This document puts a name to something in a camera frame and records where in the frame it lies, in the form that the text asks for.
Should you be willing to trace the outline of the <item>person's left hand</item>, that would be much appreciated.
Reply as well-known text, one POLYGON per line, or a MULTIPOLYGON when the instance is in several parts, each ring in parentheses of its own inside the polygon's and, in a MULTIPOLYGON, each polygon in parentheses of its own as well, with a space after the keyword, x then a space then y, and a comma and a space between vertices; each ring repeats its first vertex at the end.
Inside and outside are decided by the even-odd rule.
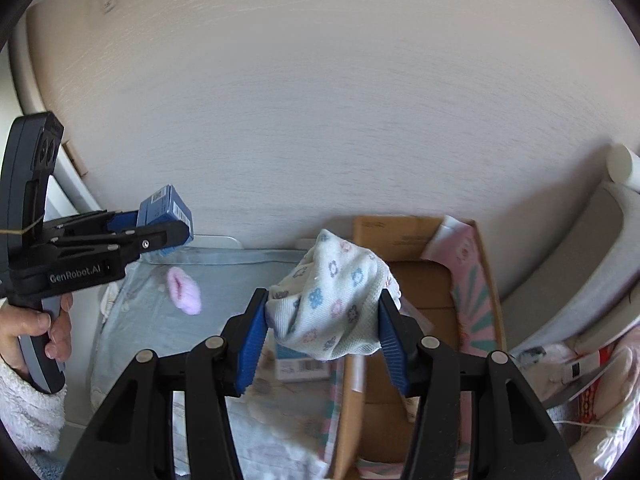
POLYGON ((1 357, 12 370, 23 378, 29 376, 21 348, 21 336, 41 336, 48 334, 50 342, 44 353, 50 359, 65 362, 72 353, 72 322, 70 309, 73 307, 73 295, 65 294, 60 299, 60 314, 55 321, 44 312, 22 309, 7 302, 0 310, 1 357))

